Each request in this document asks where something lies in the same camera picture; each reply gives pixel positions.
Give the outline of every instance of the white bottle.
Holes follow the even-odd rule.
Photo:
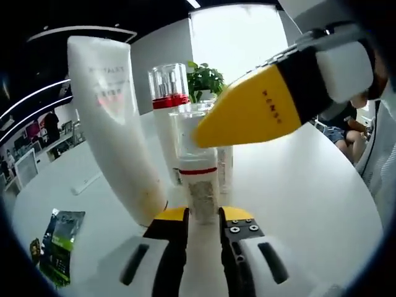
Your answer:
[[[170,113],[189,109],[187,74],[184,64],[154,67],[148,73],[153,113],[166,167],[175,186],[181,185]]]
[[[140,126],[130,49],[118,41],[73,36],[67,59],[73,102],[91,151],[127,211],[149,226],[166,199]]]
[[[177,121],[179,131],[179,172],[186,192],[192,218],[201,224],[218,220],[217,150],[199,148],[191,138],[205,112],[181,113]]]

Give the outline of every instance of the snack package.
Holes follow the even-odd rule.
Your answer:
[[[70,284],[70,258],[85,212],[53,209],[41,242],[40,270],[57,287]]]

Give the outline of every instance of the round table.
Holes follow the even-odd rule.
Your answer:
[[[143,115],[142,123],[149,152],[168,186],[170,206],[185,204],[180,193],[171,187],[152,113]],[[77,292],[79,284],[98,273],[104,258],[131,236],[143,232],[103,176],[80,195],[72,194],[71,187],[81,185],[98,172],[88,143],[78,145],[22,189],[12,216],[14,231],[28,252],[31,241],[43,238],[53,208],[86,211],[71,259],[70,288]],[[270,142],[234,146],[229,198],[232,206],[252,213],[263,232],[276,236],[307,269],[322,280],[341,286],[347,286],[356,277],[382,238],[376,206],[362,179],[336,146],[310,124]],[[209,238],[215,233],[218,230],[205,236]],[[191,255],[198,259],[200,253],[192,234],[193,231],[187,249],[189,265],[193,265],[188,262]],[[212,257],[218,257],[218,251]],[[222,273],[221,267],[216,269],[207,274],[209,280],[211,274]],[[201,273],[191,268],[186,271],[190,275],[191,271]],[[123,286],[116,278],[114,286]],[[220,282],[219,286],[212,283],[205,294],[228,296],[224,281]],[[205,287],[192,283],[190,292],[194,292],[194,286]],[[127,296],[127,291],[120,289],[114,296],[124,293]],[[199,295],[203,296],[202,292],[191,294]]]

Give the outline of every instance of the transparent container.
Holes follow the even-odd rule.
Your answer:
[[[218,220],[220,188],[216,148],[199,148],[191,135],[205,111],[191,111],[176,116],[179,173],[192,215],[198,223]]]

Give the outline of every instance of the green plant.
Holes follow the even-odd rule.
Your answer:
[[[187,65],[193,68],[192,72],[187,73],[188,89],[192,103],[199,102],[203,90],[210,90],[210,93],[216,95],[222,92],[224,78],[216,69],[209,68],[207,63],[198,65],[192,61],[188,61]]]

